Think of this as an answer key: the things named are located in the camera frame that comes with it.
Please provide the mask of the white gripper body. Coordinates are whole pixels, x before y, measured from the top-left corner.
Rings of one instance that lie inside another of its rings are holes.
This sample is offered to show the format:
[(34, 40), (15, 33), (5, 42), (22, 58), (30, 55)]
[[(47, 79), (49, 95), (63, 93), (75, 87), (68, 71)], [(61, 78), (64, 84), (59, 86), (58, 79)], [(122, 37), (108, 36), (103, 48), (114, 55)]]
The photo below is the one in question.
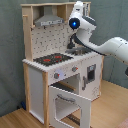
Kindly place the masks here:
[(71, 12), (71, 17), (80, 17), (83, 15), (84, 5), (81, 1), (77, 1), (74, 4), (73, 10)]

